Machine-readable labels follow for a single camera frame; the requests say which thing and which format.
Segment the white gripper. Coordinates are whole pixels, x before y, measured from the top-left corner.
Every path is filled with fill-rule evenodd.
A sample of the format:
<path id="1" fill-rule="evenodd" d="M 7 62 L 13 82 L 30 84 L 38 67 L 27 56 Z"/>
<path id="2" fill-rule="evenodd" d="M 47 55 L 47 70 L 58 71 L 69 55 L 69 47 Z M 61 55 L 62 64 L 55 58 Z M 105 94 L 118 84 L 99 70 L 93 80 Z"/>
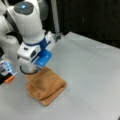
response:
<path id="1" fill-rule="evenodd" d="M 51 42 L 51 44 L 47 47 L 47 49 L 51 52 L 55 46 L 53 34 L 51 32 L 48 32 L 44 38 L 46 38 L 47 41 Z M 23 42 L 17 51 L 20 70 L 23 74 L 35 74 L 46 66 L 45 65 L 44 67 L 39 67 L 33 62 L 33 59 L 37 56 L 37 52 L 39 51 L 39 48 L 36 47 L 36 44 L 26 44 Z"/>

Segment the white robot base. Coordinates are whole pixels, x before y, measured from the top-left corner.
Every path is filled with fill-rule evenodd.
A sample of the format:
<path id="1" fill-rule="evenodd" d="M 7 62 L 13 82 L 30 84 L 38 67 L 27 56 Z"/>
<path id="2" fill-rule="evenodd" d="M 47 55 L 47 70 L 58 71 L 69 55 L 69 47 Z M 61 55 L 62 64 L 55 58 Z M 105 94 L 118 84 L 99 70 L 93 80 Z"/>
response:
<path id="1" fill-rule="evenodd" d="M 5 53 L 5 57 L 12 62 L 17 61 L 17 50 L 22 43 L 22 36 L 16 32 L 0 35 L 0 47 Z"/>

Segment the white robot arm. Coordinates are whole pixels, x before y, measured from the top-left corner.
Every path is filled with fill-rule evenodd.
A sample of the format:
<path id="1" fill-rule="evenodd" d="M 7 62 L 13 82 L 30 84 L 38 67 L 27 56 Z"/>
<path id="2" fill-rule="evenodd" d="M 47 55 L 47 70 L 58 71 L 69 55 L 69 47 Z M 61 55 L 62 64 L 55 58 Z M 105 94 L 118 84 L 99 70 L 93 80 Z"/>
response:
<path id="1" fill-rule="evenodd" d="M 0 47 L 18 61 L 22 73 L 36 73 L 46 66 L 55 45 L 53 34 L 43 29 L 38 0 L 20 0 L 14 5 L 0 0 L 1 8 Z"/>

